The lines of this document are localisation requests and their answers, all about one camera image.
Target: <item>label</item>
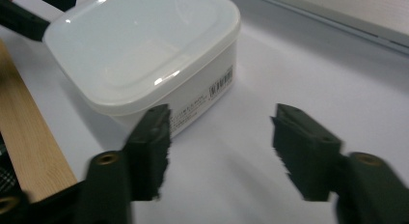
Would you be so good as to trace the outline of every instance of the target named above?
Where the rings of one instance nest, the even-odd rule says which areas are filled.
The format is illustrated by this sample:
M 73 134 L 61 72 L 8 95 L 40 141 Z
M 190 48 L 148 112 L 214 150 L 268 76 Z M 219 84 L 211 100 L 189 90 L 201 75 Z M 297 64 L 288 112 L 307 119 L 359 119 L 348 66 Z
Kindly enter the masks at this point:
M 182 109 L 171 116 L 171 132 L 184 126 L 194 119 L 202 109 L 219 97 L 232 83 L 232 66 L 218 80 L 213 82 L 208 89 L 200 93 L 195 99 L 187 103 Z

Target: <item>white lid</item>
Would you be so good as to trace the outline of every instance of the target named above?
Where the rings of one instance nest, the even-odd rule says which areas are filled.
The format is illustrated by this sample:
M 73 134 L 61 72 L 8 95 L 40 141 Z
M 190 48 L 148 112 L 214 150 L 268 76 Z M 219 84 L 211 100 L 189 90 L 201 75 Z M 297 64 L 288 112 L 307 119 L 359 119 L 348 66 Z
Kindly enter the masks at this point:
M 96 111 L 153 105 L 233 43 L 228 0 L 91 0 L 52 22 L 44 42 Z

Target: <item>white plastic container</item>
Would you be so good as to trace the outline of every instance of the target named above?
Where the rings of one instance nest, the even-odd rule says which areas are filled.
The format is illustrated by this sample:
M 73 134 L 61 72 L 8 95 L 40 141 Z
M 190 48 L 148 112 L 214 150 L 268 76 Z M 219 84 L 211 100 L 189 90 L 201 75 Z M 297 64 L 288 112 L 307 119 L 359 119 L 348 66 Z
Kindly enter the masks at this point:
M 168 103 L 175 136 L 231 86 L 239 24 L 229 0 L 91 0 L 44 42 L 95 111 L 131 130 Z

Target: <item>white table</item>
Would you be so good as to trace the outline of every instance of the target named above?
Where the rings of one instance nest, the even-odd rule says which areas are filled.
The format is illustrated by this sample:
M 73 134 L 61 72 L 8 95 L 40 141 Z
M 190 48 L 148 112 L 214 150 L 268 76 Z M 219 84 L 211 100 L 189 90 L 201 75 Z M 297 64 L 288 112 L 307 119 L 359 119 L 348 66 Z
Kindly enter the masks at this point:
M 232 1 L 242 14 L 235 84 L 173 140 L 162 198 L 133 203 L 137 222 L 336 223 L 334 204 L 302 201 L 271 148 L 277 103 L 306 111 L 344 153 L 381 156 L 409 184 L 409 57 L 260 0 Z M 4 28 L 0 38 L 82 180 L 89 158 L 120 149 L 127 133 L 85 104 L 42 43 Z

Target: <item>wooden strip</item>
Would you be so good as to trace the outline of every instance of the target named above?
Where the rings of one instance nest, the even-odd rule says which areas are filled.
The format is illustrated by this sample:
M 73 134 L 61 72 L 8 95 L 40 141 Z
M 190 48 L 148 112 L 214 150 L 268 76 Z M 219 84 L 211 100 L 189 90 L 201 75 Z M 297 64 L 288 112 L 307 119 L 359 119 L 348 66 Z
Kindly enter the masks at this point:
M 0 131 L 32 202 L 76 183 L 39 108 L 0 40 Z

